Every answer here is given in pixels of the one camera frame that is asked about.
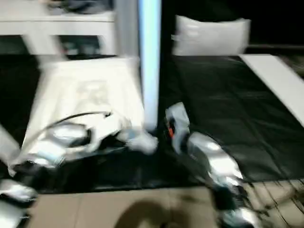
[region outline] white platform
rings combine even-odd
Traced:
[[[109,107],[141,128],[144,112],[137,76],[136,64],[128,58],[49,65],[38,85],[24,141],[62,118]]]

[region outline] beige tile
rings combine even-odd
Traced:
[[[76,228],[159,228],[170,219],[168,190],[85,194]]]
[[[215,211],[207,188],[170,189],[172,220],[181,228],[216,228]]]
[[[299,182],[296,181],[293,181],[293,185],[297,189],[301,187]],[[279,183],[256,183],[255,189],[261,200],[257,200],[257,196],[256,194],[254,194],[254,191],[252,191],[251,188],[247,187],[254,208],[261,208],[261,203],[259,203],[260,201],[262,201],[264,205],[273,205],[273,199],[278,203],[277,207],[268,210],[270,219],[274,223],[274,226],[276,228],[285,228],[285,221],[292,226],[304,227],[304,215],[299,210],[299,208],[293,203],[293,201],[289,199],[289,196],[293,193],[293,188],[291,187],[289,182],[280,181]]]
[[[28,228],[73,228],[81,194],[42,195],[30,209]]]

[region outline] white cushion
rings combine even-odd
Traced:
[[[200,22],[177,16],[174,55],[238,55],[248,44],[250,20]]]

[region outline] white pole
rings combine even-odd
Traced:
[[[140,53],[145,128],[157,126],[162,0],[139,0]]]

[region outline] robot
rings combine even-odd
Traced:
[[[99,116],[91,126],[72,121],[77,117]],[[29,220],[27,208],[36,200],[45,181],[64,162],[72,162],[100,152],[96,150],[108,137],[114,137],[131,150],[151,154],[158,140],[143,129],[126,127],[116,113],[83,113],[58,121],[39,132],[22,152],[7,162],[11,179],[0,182],[0,227],[20,228]],[[166,110],[165,135],[173,150],[168,154],[184,165],[211,191],[220,228],[265,228],[248,204],[242,186],[243,176],[236,161],[207,135],[191,133],[190,121],[182,103]]]

